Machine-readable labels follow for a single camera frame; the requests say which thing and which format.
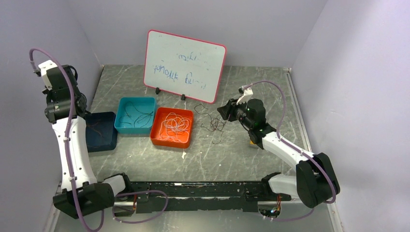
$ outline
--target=red whiteboard frame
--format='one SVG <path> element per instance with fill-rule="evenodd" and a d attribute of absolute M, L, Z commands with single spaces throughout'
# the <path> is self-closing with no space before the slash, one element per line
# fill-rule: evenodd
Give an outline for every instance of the red whiteboard frame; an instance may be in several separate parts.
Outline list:
<path fill-rule="evenodd" d="M 145 49 L 145 63 L 144 63 L 144 78 L 143 78 L 143 82 L 144 82 L 144 85 L 145 85 L 145 86 L 150 87 L 150 88 L 157 88 L 157 87 L 149 86 L 149 85 L 145 84 L 146 53 L 147 53 L 147 51 L 148 51 L 148 37 L 149 37 L 149 33 L 150 33 L 151 31 L 160 32 L 160 33 L 164 33 L 164 34 L 168 34 L 168 35 L 173 35 L 173 36 L 178 36 L 178 37 L 185 38 L 185 39 L 196 40 L 196 41 L 200 41 L 200 42 L 204 42 L 204 43 L 208 43 L 208 44 L 214 44 L 214 45 L 222 46 L 223 48 L 225 48 L 225 54 L 223 55 L 222 67 L 220 68 L 219 80 L 218 80 L 218 85 L 217 85 L 217 91 L 215 92 L 214 101 L 213 101 L 213 102 L 206 102 L 206 101 L 203 101 L 203 100 L 200 100 L 200 99 L 196 99 L 196 98 L 192 98 L 192 97 L 189 97 L 189 96 L 185 96 L 186 98 L 194 99 L 194 100 L 201 101 L 201 102 L 206 102 L 206 103 L 210 103 L 210 104 L 215 103 L 215 101 L 217 100 L 217 94 L 218 94 L 218 90 L 219 90 L 220 78 L 222 77 L 223 66 L 224 66 L 224 64 L 225 64 L 226 53 L 228 52 L 228 49 L 226 48 L 226 46 L 225 46 L 225 45 L 222 45 L 222 44 L 219 44 L 219 43 L 213 43 L 213 42 L 209 42 L 209 41 L 198 40 L 198 39 L 190 38 L 190 37 L 187 37 L 187 36 L 172 34 L 172 33 L 164 32 L 164 31 L 160 31 L 160 30 L 153 30 L 153 29 L 149 30 L 148 33 L 147 33 L 147 35 L 146 35 L 146 49 Z M 163 90 L 163 89 L 161 89 L 161 91 L 168 92 L 168 93 L 173 93 L 173 94 L 182 96 L 182 94 L 174 93 L 174 92 L 171 92 L 171 91 L 168 91 L 168 90 Z"/>

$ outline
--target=handwriting on whiteboard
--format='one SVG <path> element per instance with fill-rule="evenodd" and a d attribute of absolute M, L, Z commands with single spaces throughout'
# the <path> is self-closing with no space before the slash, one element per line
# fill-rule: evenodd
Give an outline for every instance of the handwriting on whiteboard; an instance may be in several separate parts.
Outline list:
<path fill-rule="evenodd" d="M 198 55 L 194 54 L 194 52 L 191 52 L 188 56 L 184 56 L 184 55 L 179 55 L 179 58 L 183 61 L 195 61 L 195 60 L 199 60 L 198 59 Z M 194 87 L 198 87 L 201 89 L 205 89 L 206 88 L 206 83 L 198 80 L 198 78 L 195 79 L 195 74 L 192 72 L 189 72 L 185 75 L 182 75 L 181 73 L 178 73 L 177 71 L 166 67 L 164 65 L 155 65 L 154 67 L 154 74 L 157 75 L 162 75 L 163 77 L 172 80 L 173 82 L 178 81 L 181 84 L 185 84 L 185 85 L 191 85 Z M 182 76 L 185 76 L 185 80 L 179 80 L 179 76 L 180 74 Z"/>

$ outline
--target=tangled white cable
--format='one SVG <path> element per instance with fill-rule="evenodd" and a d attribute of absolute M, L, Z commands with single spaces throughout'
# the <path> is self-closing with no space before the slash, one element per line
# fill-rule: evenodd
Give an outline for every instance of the tangled white cable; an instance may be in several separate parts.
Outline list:
<path fill-rule="evenodd" d="M 191 120 L 177 115 L 175 113 L 169 113 L 165 120 L 161 123 L 160 130 L 158 131 L 158 138 L 164 141 L 171 141 L 171 142 L 180 142 L 180 143 L 187 143 L 189 140 L 189 127 L 190 127 Z M 181 137 L 184 134 L 187 134 L 186 141 L 181 141 Z"/>

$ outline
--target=plastic bin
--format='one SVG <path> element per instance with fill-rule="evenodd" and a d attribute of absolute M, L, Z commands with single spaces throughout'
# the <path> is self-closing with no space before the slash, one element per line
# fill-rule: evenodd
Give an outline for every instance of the plastic bin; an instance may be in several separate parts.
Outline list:
<path fill-rule="evenodd" d="M 161 125 L 170 113 L 175 113 L 190 120 L 187 132 L 178 135 L 178 139 L 181 142 L 173 141 L 172 139 L 164 140 L 164 137 L 166 136 L 166 128 Z M 151 134 L 149 137 L 151 138 L 151 141 L 154 145 L 188 148 L 190 146 L 192 125 L 193 112 L 191 110 L 160 107 L 158 108 L 155 115 L 154 125 L 152 126 Z"/>
<path fill-rule="evenodd" d="M 115 128 L 123 134 L 149 134 L 157 103 L 152 97 L 121 98 Z"/>
<path fill-rule="evenodd" d="M 117 146 L 114 112 L 93 113 L 85 116 L 88 152 L 110 151 Z"/>

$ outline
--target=floor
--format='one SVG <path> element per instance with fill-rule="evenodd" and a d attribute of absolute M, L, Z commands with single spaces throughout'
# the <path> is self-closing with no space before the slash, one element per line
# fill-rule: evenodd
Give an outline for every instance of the floor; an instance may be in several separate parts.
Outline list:
<path fill-rule="evenodd" d="M 117 112 L 123 97 L 151 96 L 158 107 L 194 110 L 201 102 L 161 92 L 143 84 L 143 65 L 106 65 L 91 106 L 91 112 Z M 281 134 L 298 146 L 303 146 L 296 113 L 286 75 L 282 68 L 225 66 L 217 100 L 214 104 L 198 106 L 200 113 L 217 116 L 217 107 L 238 94 L 238 88 L 258 80 L 276 82 L 286 95 L 288 107 Z M 282 114 L 280 93 L 274 86 L 262 83 L 252 87 L 253 97 L 261 99 L 266 108 L 267 122 L 276 127 Z M 274 154 L 250 147 L 249 136 L 238 122 L 228 122 L 221 137 L 219 131 L 208 131 L 201 125 L 209 125 L 207 115 L 194 111 L 194 125 L 190 147 L 182 150 L 155 146 L 149 137 L 118 134 L 117 147 L 113 151 L 90 153 L 90 163 L 99 180 L 119 172 L 125 172 L 131 181 L 239 181 L 260 180 L 273 172 L 294 174 L 293 170 Z"/>

